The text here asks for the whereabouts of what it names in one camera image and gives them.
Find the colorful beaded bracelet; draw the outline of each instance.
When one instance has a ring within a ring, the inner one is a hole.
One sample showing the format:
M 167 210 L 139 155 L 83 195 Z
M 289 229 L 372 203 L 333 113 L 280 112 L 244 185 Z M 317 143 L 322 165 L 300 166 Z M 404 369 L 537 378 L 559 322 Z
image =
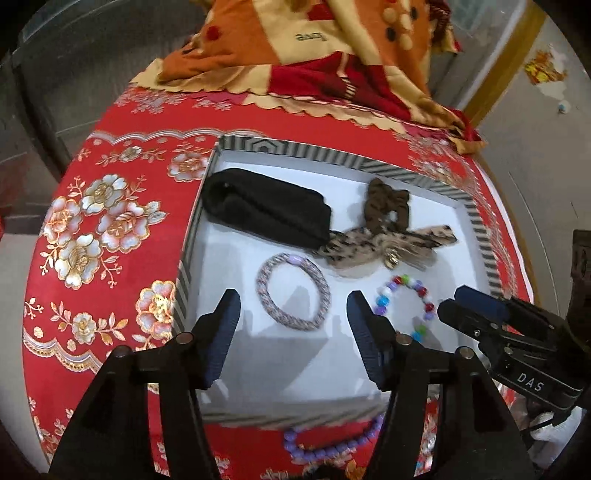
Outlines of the colorful beaded bracelet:
M 414 278 L 409 277 L 408 275 L 402 275 L 392 277 L 390 282 L 386 283 L 385 286 L 380 287 L 378 289 L 378 299 L 376 300 L 376 307 L 374 308 L 374 313 L 376 315 L 386 315 L 388 311 L 388 305 L 390 304 L 390 300 L 394 295 L 394 292 L 398 289 L 400 285 L 405 285 L 406 287 L 410 288 L 417 292 L 417 295 L 425 304 L 425 315 L 423 316 L 423 323 L 415 327 L 413 334 L 414 340 L 417 342 L 421 342 L 429 328 L 427 327 L 428 323 L 435 318 L 435 305 L 431 297 L 429 296 L 429 292 L 422 284 L 420 280 L 415 280 Z

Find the floral pattern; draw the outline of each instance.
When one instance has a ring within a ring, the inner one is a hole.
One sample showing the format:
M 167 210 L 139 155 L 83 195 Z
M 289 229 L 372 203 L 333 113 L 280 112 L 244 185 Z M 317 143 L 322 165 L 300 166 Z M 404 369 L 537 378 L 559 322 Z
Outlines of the floral pattern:
M 136 350 L 154 348 L 152 339 L 166 343 L 172 338 L 175 293 L 176 288 L 170 280 L 156 280 L 150 288 L 144 288 L 139 293 L 139 299 L 135 303 L 135 310 L 138 312 L 135 321 L 148 337 L 133 335 L 133 339 L 144 343 L 143 347 Z
M 58 253 L 57 278 L 64 280 L 66 287 L 78 290 L 95 277 L 102 253 L 99 241 L 91 233 L 70 240 Z
M 95 180 L 84 191 L 82 210 L 92 215 L 111 208 L 123 198 L 126 187 L 125 179 L 117 175 L 105 175 L 101 180 Z
M 37 314 L 43 313 L 43 307 L 39 304 L 35 305 L 37 299 L 35 297 L 25 302 L 25 312 L 22 314 L 23 317 L 29 317 L 33 320 Z
M 100 219 L 96 233 L 109 252 L 129 253 L 150 236 L 148 225 L 162 222 L 167 214 L 160 212 L 160 202 L 145 207 L 135 202 L 119 202 Z
M 63 247 L 72 239 L 82 223 L 81 208 L 75 200 L 56 198 L 49 207 L 41 231 L 51 244 Z
M 60 321 L 57 329 L 60 332 L 65 332 L 68 327 L 72 329 L 74 339 L 69 339 L 67 348 L 70 352 L 76 350 L 76 342 L 80 345 L 92 345 L 95 340 L 96 334 L 100 335 L 105 345 L 113 345 L 113 335 L 117 340 L 125 341 L 125 336 L 121 332 L 122 329 L 127 327 L 128 320 L 122 319 L 116 323 L 115 314 L 111 313 L 109 319 L 98 319 L 98 324 L 88 312 L 80 312 L 74 315 L 72 318 L 72 312 L 64 308 L 64 303 L 60 302 L 59 306 L 51 302 L 51 309 L 55 314 L 50 318 L 52 322 Z
M 141 148 L 127 151 L 128 161 L 140 153 Z M 48 251 L 39 253 L 45 258 L 45 263 L 39 266 L 41 275 L 54 268 L 66 287 L 78 290 L 92 282 L 102 267 L 100 279 L 107 280 L 107 285 L 114 288 L 117 285 L 115 276 L 123 267 L 118 263 L 118 255 L 103 258 L 103 253 L 127 254 L 139 248 L 150 235 L 149 226 L 162 222 L 168 215 L 160 211 L 159 200 L 145 206 L 135 201 L 139 199 L 138 194 L 146 190 L 142 187 L 144 181 L 145 177 L 140 175 L 128 184 L 125 178 L 110 174 L 93 181 L 83 190 L 86 182 L 79 176 L 74 177 L 67 186 L 70 199 L 58 197 L 47 213 L 43 233 L 48 240 Z M 73 238 L 80 229 L 83 214 L 92 216 L 104 210 L 106 213 L 96 227 L 97 238 L 93 233 Z M 25 304 L 25 315 L 34 318 L 35 311 L 32 305 Z
M 207 168 L 207 158 L 198 152 L 180 153 L 168 166 L 168 176 L 175 181 L 190 182 L 203 178 Z

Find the beaded bracelet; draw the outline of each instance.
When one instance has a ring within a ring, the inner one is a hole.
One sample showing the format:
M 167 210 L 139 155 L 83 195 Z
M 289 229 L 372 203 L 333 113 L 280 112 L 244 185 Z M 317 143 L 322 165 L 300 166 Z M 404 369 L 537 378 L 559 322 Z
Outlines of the beaded bracelet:
M 427 289 L 420 280 L 415 280 L 414 278 L 411 278 L 408 275 L 402 275 L 401 277 L 397 275 L 395 277 L 392 277 L 390 282 L 386 283 L 385 286 L 380 287 L 378 289 L 379 296 L 376 300 L 376 307 L 374 308 L 374 313 L 376 315 L 386 315 L 386 312 L 388 311 L 387 307 L 390 303 L 390 300 L 392 299 L 394 292 L 398 289 L 400 285 L 404 285 L 410 288 L 411 290 L 416 291 L 417 295 L 425 304 L 425 315 L 423 316 L 423 322 L 415 327 L 414 332 L 411 335 L 411 337 L 413 337 L 414 340 L 416 340 L 417 342 L 421 342 L 423 340 L 423 337 L 425 337 L 427 331 L 429 330 L 427 326 L 428 323 L 435 318 L 435 305 L 433 304 L 433 301 Z
M 305 449 L 297 446 L 297 432 L 290 429 L 283 433 L 283 448 L 289 452 L 292 458 L 303 459 L 308 463 L 317 460 L 333 459 L 342 455 L 347 450 L 352 450 L 354 448 L 368 444 L 371 439 L 374 439 L 379 435 L 383 423 L 384 414 L 382 413 L 372 420 L 371 425 L 365 429 L 361 435 L 349 440 L 335 442 L 332 445 L 315 449 Z
M 277 305 L 275 305 L 273 300 L 271 300 L 268 290 L 269 278 L 273 269 L 283 263 L 289 263 L 295 267 L 300 267 L 310 276 L 318 288 L 318 293 L 320 295 L 320 306 L 318 308 L 318 312 L 316 312 L 316 315 L 314 315 L 311 320 L 303 320 L 299 319 L 298 317 L 294 317 L 293 315 L 281 310 Z M 269 316 L 276 322 L 286 327 L 293 328 L 294 330 L 319 329 L 322 326 L 324 318 L 326 317 L 330 307 L 330 290 L 324 275 L 320 269 L 310 260 L 300 257 L 299 255 L 278 254 L 274 255 L 265 263 L 263 263 L 258 275 L 256 276 L 256 292 L 259 294 L 262 306 Z

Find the sticker on wall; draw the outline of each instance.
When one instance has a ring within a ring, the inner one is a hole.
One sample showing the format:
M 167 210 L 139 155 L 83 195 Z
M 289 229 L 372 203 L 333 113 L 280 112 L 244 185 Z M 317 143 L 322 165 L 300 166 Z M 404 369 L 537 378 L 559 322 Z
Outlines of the sticker on wall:
M 533 59 L 525 64 L 524 70 L 532 85 L 538 87 L 538 90 L 547 97 L 559 101 L 558 111 L 568 113 L 570 104 L 564 97 L 566 83 L 564 80 L 568 76 L 565 68 L 567 57 L 565 54 L 557 51 L 552 45 L 548 45 L 546 50 L 538 50 Z

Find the black cloth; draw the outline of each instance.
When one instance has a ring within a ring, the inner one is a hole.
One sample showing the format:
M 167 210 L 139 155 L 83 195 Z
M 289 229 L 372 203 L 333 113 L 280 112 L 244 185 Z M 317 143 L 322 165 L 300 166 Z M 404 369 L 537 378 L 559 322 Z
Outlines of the black cloth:
M 212 221 L 275 242 L 317 250 L 330 239 L 324 197 L 286 181 L 229 168 L 205 181 L 202 201 Z

